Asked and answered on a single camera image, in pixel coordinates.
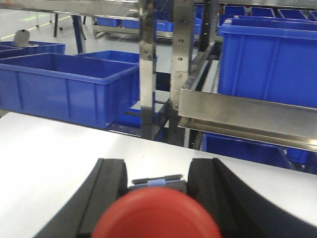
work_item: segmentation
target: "gray floor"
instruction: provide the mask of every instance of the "gray floor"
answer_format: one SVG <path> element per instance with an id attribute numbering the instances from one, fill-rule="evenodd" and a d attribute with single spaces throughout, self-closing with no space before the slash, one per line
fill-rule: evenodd
<path id="1" fill-rule="evenodd" d="M 36 13 L 18 10 L 0 9 L 0 38 L 1 41 L 13 41 L 14 33 L 20 29 L 27 29 L 30 32 L 30 40 L 43 42 L 57 42 L 66 44 L 66 54 L 73 55 L 77 53 L 72 20 L 67 15 L 60 15 L 58 26 L 63 30 L 58 30 L 57 37 L 53 37 L 54 14 Z M 86 51 L 103 51 L 116 50 L 127 52 L 139 52 L 139 45 L 136 37 L 126 36 L 123 34 L 105 34 L 95 39 L 91 28 L 91 18 L 87 17 L 84 25 L 84 33 L 87 38 L 85 41 Z M 170 72 L 171 46 L 157 46 L 158 64 L 157 71 Z"/>

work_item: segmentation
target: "blue storage crate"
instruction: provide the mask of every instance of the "blue storage crate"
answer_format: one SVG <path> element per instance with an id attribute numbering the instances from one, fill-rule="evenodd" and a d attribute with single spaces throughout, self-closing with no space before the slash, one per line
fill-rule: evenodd
<path id="1" fill-rule="evenodd" d="M 121 20 L 105 18 L 105 17 L 97 17 L 97 24 L 99 26 L 113 26 L 113 27 L 117 27 L 117 26 L 119 26 L 121 24 Z"/>
<path id="2" fill-rule="evenodd" d="M 251 7 L 250 8 L 251 16 L 267 16 L 267 17 L 275 17 L 274 11 L 272 8 L 264 8 L 264 7 Z"/>
<path id="3" fill-rule="evenodd" d="M 202 140 L 202 150 L 237 159 L 293 169 L 283 149 L 275 145 L 206 133 Z"/>
<path id="4" fill-rule="evenodd" d="M 139 114 L 138 116 L 134 115 L 122 115 L 118 117 L 113 124 L 124 125 L 133 128 L 141 128 L 141 111 L 137 109 L 129 109 L 128 112 Z"/>
<path id="5" fill-rule="evenodd" d="M 23 55 L 23 50 L 21 48 L 0 45 L 0 59 L 21 55 Z"/>
<path id="6" fill-rule="evenodd" d="M 202 30 L 202 20 L 199 18 L 195 18 L 195 26 L 194 26 L 194 33 L 199 35 Z"/>
<path id="7" fill-rule="evenodd" d="M 140 22 L 139 21 L 132 21 L 132 20 L 122 20 L 122 27 L 139 29 Z"/>
<path id="8" fill-rule="evenodd" d="M 236 16 L 245 16 L 246 15 L 246 7 L 245 6 L 224 6 L 223 7 L 224 14 L 228 15 L 236 15 Z"/>
<path id="9" fill-rule="evenodd" d="M 303 14 L 303 12 L 301 10 L 295 10 L 295 9 L 278 9 L 277 10 L 278 17 L 281 18 L 290 18 L 290 19 L 303 19 L 303 20 L 307 20 L 307 18 L 305 17 L 305 15 Z"/>
<path id="10" fill-rule="evenodd" d="M 50 43 L 50 42 L 39 42 L 39 41 L 29 41 L 32 46 L 23 47 L 24 55 L 35 55 L 41 53 L 65 53 L 65 44 L 60 43 Z M 0 45 L 14 47 L 13 41 L 2 41 Z"/>
<path id="11" fill-rule="evenodd" d="M 139 63 L 139 54 L 131 52 L 122 52 L 122 51 L 98 51 L 91 53 L 78 54 L 78 56 L 127 62 L 127 63 Z"/>
<path id="12" fill-rule="evenodd" d="M 199 18 L 199 19 L 203 18 L 203 5 L 202 4 L 196 5 L 196 18 Z"/>
<path id="13" fill-rule="evenodd" d="M 317 21 L 317 11 L 309 11 L 308 20 Z"/>
<path id="14" fill-rule="evenodd" d="M 158 20 L 170 21 L 170 12 L 167 10 L 157 11 Z"/>
<path id="15" fill-rule="evenodd" d="M 173 31 L 173 23 L 171 22 L 157 22 L 157 31 L 164 31 L 164 32 L 172 32 Z"/>
<path id="16" fill-rule="evenodd" d="M 233 17 L 234 17 L 234 15 L 228 15 L 228 14 L 221 14 L 221 15 L 219 15 L 218 23 L 217 23 L 218 35 L 219 35 L 219 30 L 220 30 L 222 24 L 224 23 L 224 21 L 225 21 L 226 19 L 232 19 Z"/>
<path id="17" fill-rule="evenodd" d="M 310 174 L 317 174 L 317 153 L 295 148 L 287 148 L 289 161 L 304 165 L 303 171 Z"/>
<path id="18" fill-rule="evenodd" d="M 317 175 L 317 153 L 309 152 L 304 167 L 304 172 Z"/>
<path id="19" fill-rule="evenodd" d="M 301 22 L 225 22 L 218 93 L 317 108 L 316 30 Z"/>
<path id="20" fill-rule="evenodd" d="M 309 151 L 295 148 L 286 148 L 288 159 L 297 164 L 305 165 Z"/>
<path id="21" fill-rule="evenodd" d="M 277 17 L 266 17 L 266 16 L 238 16 L 239 19 L 246 20 L 261 20 L 261 21 L 289 21 L 289 22 L 300 22 L 308 24 L 317 24 L 316 22 L 311 22 L 309 20 L 303 19 L 289 19 L 289 18 L 277 18 Z"/>
<path id="22" fill-rule="evenodd" d="M 138 65 L 39 54 L 0 59 L 0 108 L 105 128 L 139 94 Z"/>

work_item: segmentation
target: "metal frame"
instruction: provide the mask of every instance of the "metal frame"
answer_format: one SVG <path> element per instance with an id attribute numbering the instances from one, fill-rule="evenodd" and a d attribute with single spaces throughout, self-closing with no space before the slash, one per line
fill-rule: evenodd
<path id="1" fill-rule="evenodd" d="M 201 84 L 200 79 L 208 70 L 209 62 L 218 57 L 212 53 L 214 45 L 210 45 L 209 42 L 210 38 L 214 40 L 214 31 L 211 27 L 216 22 L 220 3 L 317 9 L 317 1 L 203 0 L 203 2 L 204 25 L 199 46 L 201 53 L 192 60 L 195 1 L 175 0 L 171 99 L 170 103 L 165 103 L 159 117 L 154 110 L 156 13 L 153 6 L 155 0 L 140 0 L 140 3 L 131 0 L 0 0 L 0 8 L 130 20 L 137 20 L 135 12 L 139 12 L 141 136 L 143 138 L 154 139 L 157 136 L 167 120 L 166 111 L 169 109 L 169 142 L 172 144 L 183 145 L 184 140 L 188 143 L 190 129 L 195 129 L 317 151 L 316 109 L 194 91 Z M 177 127 L 180 119 L 180 125 L 186 127 L 185 131 Z"/>

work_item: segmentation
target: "white table surface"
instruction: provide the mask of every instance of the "white table surface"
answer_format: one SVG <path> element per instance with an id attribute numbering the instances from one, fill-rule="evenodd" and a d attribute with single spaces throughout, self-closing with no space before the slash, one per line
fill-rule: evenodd
<path id="1" fill-rule="evenodd" d="M 262 196 L 317 226 L 317 176 L 16 113 L 0 118 L 0 238 L 31 238 L 98 158 L 124 159 L 128 180 L 187 173 L 220 158 Z"/>

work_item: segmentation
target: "red cap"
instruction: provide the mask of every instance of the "red cap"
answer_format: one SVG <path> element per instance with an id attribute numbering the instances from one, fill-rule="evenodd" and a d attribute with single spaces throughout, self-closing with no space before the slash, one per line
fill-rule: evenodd
<path id="1" fill-rule="evenodd" d="M 92 238 L 221 238 L 209 213 L 194 199 L 165 187 L 143 188 L 113 203 Z"/>

